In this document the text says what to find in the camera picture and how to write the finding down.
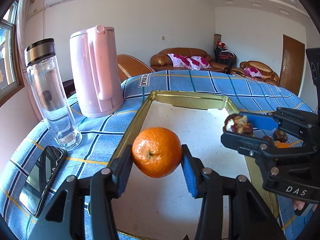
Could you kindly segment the person's right hand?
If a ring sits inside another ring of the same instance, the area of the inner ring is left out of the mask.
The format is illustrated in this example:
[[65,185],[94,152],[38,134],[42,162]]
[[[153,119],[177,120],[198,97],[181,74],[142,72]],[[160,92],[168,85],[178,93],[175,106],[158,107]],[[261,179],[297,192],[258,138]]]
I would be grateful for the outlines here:
[[[304,205],[305,205],[305,202],[302,202],[302,201],[299,201],[299,200],[293,200],[293,209],[295,211],[296,210],[301,211],[303,209]],[[312,206],[313,212],[316,210],[316,208],[317,208],[317,204]]]

